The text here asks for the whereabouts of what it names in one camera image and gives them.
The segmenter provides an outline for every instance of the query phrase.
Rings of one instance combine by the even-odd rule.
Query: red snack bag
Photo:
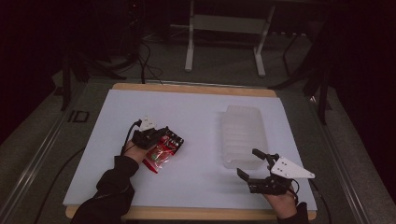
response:
[[[163,163],[168,162],[170,157],[180,149],[184,140],[177,136],[172,131],[168,130],[166,134],[161,137],[157,146],[150,150],[143,159],[143,163],[150,169],[150,171],[158,174]]]

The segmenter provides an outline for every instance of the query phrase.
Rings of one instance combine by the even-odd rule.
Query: wooden table edge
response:
[[[66,216],[72,218],[77,205],[66,207]],[[317,211],[308,210],[308,219],[317,217]],[[122,219],[155,220],[274,220],[276,214],[271,209],[227,209],[227,208],[186,208],[186,207],[146,207],[131,206]]]
[[[272,90],[251,89],[251,88],[241,88],[241,87],[116,83],[114,84],[112,90],[164,91],[164,92],[183,92],[183,93],[199,93],[199,94],[276,97],[276,93]]]

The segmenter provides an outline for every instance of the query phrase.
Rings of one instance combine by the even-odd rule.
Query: sleeve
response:
[[[309,224],[306,203],[300,203],[297,205],[296,215],[284,219],[278,218],[277,222],[279,224]]]
[[[121,223],[120,217],[128,212],[134,197],[130,178],[139,165],[125,156],[116,156],[114,163],[114,169],[102,175],[97,192],[78,208],[71,223]]]

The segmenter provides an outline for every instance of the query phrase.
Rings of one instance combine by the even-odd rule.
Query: white table frame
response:
[[[192,71],[194,55],[194,30],[211,30],[261,35],[260,43],[257,45],[257,47],[253,48],[253,53],[258,75],[259,77],[265,77],[265,70],[262,62],[262,47],[264,45],[265,38],[268,35],[268,30],[271,20],[274,16],[274,12],[275,6],[271,6],[266,20],[201,15],[194,13],[194,0],[190,0],[189,45],[187,48],[187,58],[185,65],[186,72]]]

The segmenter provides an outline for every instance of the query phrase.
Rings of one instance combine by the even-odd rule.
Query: cable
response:
[[[297,205],[298,204],[298,195],[297,195],[297,193],[294,192],[294,190],[292,190],[290,188],[288,188],[288,192],[290,192],[294,196],[294,201],[295,201],[295,204]]]
[[[297,184],[297,190],[296,193],[298,193],[298,191],[300,190],[300,184],[297,182],[297,180],[292,179],[292,181],[294,181]]]
[[[158,81],[160,81],[160,83],[163,85],[163,82],[159,79],[159,76],[161,76],[161,75],[163,74],[163,70],[162,70],[161,68],[154,67],[154,66],[151,66],[151,65],[148,65],[148,64],[146,64],[146,67],[148,68],[149,72],[152,74],[152,77],[146,77],[146,79],[153,79],[153,78],[155,78],[155,79],[157,79]],[[160,70],[160,74],[159,74],[159,75],[155,75],[154,72],[153,72],[151,69],[158,69],[158,70]]]
[[[35,217],[35,224],[38,222],[38,220],[40,219],[41,213],[43,212],[43,208],[44,205],[46,204],[46,201],[48,199],[48,197],[50,196],[50,192],[52,191],[53,186],[55,185],[56,180],[58,179],[59,175],[61,174],[61,172],[64,170],[64,167],[66,167],[66,165],[73,160],[80,152],[84,151],[85,147],[80,149],[79,151],[77,151],[73,156],[71,156],[62,166],[62,168],[58,171],[58,173],[56,174],[55,178],[52,180],[51,185],[49,186],[49,190],[47,191],[46,196],[44,197],[43,202],[40,205],[40,208],[38,209],[38,213],[37,216]]]
[[[123,150],[123,153],[125,153],[125,152],[128,151],[129,149],[133,148],[134,146],[136,146],[136,145],[133,144],[131,147],[128,147],[127,149]]]
[[[126,148],[126,144],[128,143],[129,135],[131,135],[132,129],[133,129],[134,126],[136,126],[136,125],[137,125],[137,126],[140,126],[140,124],[142,124],[142,120],[141,120],[141,119],[138,120],[138,121],[136,121],[135,123],[133,123],[132,126],[131,126],[131,128],[129,128],[128,134],[126,135],[126,138],[125,138],[125,143],[124,143],[123,148],[122,148],[121,155],[123,154],[124,149]]]
[[[327,205],[326,200],[324,200],[323,195],[321,195],[321,193],[319,192],[318,186],[314,183],[314,181],[312,179],[308,179],[308,180],[312,184],[312,186],[314,186],[315,190],[318,192],[318,195],[319,195],[320,199],[323,201],[323,204],[324,204],[324,206],[326,208],[326,211],[327,211],[329,224],[332,224],[332,214],[330,213],[329,205]]]
[[[149,47],[147,44],[143,43],[143,41],[141,42],[141,44],[142,44],[143,46],[145,46],[145,47],[148,49],[148,56],[147,56],[146,60],[143,60],[143,59],[142,59],[142,60],[144,61],[144,63],[142,63],[142,61],[140,60],[140,58],[137,57],[137,59],[138,59],[139,62],[140,62],[140,65],[141,65],[141,67],[142,67],[142,72],[141,72],[141,74],[140,74],[140,78],[141,78],[141,80],[142,80],[142,84],[146,84],[146,79],[145,79],[145,68],[146,68],[146,66],[147,66],[147,64],[148,64],[149,57],[151,56],[151,49],[150,49],[150,47]]]

